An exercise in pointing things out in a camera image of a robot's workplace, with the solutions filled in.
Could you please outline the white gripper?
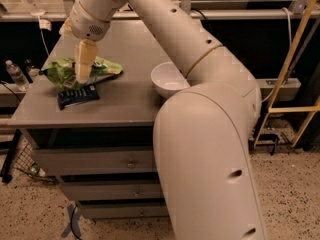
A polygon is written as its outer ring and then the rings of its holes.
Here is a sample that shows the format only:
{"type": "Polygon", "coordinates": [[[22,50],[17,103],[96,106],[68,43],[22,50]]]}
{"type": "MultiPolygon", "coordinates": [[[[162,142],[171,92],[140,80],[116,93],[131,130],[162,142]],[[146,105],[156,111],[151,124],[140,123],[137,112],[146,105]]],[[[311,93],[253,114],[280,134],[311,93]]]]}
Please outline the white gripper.
{"type": "Polygon", "coordinates": [[[83,39],[75,46],[75,73],[76,80],[84,84],[90,78],[92,65],[98,54],[95,41],[104,38],[110,21],[100,15],[95,7],[86,6],[80,0],[74,3],[69,19],[73,35],[83,39]]]}

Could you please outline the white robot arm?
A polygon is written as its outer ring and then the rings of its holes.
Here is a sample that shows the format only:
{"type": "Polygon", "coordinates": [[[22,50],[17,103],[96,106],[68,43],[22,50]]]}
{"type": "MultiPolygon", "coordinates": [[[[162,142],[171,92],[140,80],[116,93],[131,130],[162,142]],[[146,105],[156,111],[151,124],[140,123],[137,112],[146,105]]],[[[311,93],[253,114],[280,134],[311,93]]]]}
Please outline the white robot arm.
{"type": "Polygon", "coordinates": [[[267,240],[248,139],[261,111],[250,71],[171,0],[76,0],[76,74],[88,79],[97,41],[130,4],[189,83],[154,121],[156,168],[176,240],[267,240]]]}

